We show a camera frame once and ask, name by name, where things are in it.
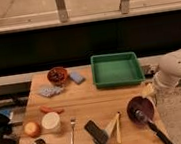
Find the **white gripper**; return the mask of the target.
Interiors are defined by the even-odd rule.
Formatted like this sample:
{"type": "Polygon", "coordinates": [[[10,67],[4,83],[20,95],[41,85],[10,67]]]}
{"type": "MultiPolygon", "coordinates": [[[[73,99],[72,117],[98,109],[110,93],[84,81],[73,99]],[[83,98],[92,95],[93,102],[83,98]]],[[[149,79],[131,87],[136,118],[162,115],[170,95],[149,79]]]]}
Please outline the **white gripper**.
{"type": "Polygon", "coordinates": [[[178,77],[173,77],[172,75],[168,75],[165,72],[159,71],[153,76],[152,84],[146,84],[143,88],[141,92],[142,97],[149,97],[150,95],[154,95],[154,90],[157,92],[164,92],[165,90],[176,88],[179,80],[180,78],[178,77]]]}

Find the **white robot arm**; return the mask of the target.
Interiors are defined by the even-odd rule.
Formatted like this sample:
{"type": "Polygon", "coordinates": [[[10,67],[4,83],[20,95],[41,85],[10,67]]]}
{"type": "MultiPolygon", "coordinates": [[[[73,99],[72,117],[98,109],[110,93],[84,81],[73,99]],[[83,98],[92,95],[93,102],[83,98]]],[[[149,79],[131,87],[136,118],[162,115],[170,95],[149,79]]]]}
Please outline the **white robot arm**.
{"type": "Polygon", "coordinates": [[[163,55],[158,64],[153,81],[142,89],[142,97],[149,97],[160,90],[175,88],[181,80],[181,49],[163,55]]]}

